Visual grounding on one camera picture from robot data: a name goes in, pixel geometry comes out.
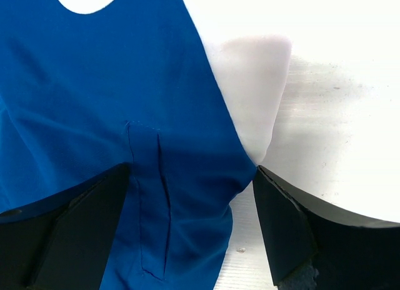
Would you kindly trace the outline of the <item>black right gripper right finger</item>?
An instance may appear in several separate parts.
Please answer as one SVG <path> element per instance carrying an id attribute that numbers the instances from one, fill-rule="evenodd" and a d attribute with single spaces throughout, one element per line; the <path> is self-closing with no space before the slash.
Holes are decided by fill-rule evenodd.
<path id="1" fill-rule="evenodd" d="M 278 289 L 398 289 L 399 224 L 345 210 L 263 166 L 252 182 Z"/>

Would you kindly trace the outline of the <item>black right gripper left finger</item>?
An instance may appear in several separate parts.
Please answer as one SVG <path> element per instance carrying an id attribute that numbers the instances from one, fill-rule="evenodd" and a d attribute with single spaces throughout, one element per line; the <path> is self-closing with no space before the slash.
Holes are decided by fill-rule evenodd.
<path id="1" fill-rule="evenodd" d="M 126 163 L 1 213 L 1 289 L 99 289 L 129 184 Z"/>

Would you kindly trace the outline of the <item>blue white red jacket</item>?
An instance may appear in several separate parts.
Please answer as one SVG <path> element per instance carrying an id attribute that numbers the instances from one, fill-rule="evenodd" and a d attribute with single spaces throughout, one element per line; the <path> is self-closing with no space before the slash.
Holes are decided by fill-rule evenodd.
<path id="1" fill-rule="evenodd" d="M 199 0 L 1 0 L 1 211 L 119 164 L 102 289 L 213 289 L 271 142 L 291 43 L 206 37 Z"/>

